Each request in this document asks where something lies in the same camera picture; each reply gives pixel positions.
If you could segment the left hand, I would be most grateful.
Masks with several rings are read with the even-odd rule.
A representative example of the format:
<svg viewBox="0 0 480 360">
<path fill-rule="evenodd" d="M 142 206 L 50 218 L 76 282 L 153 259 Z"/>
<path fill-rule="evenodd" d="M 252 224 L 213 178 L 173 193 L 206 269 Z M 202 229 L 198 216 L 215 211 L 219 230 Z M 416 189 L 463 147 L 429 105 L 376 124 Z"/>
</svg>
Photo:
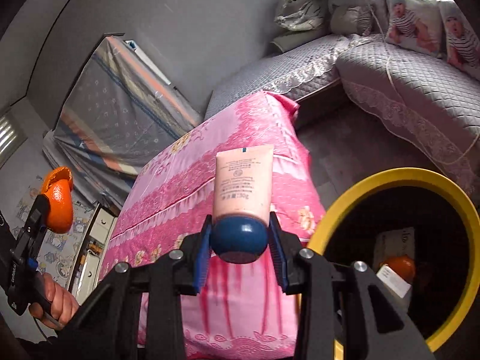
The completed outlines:
<svg viewBox="0 0 480 360">
<path fill-rule="evenodd" d="M 62 330 L 77 312 L 79 304 L 69 291 L 53 280 L 50 274 L 44 273 L 42 279 L 46 299 L 51 303 L 49 312 L 51 318 L 38 303 L 32 303 L 28 311 L 48 328 Z"/>
</svg>

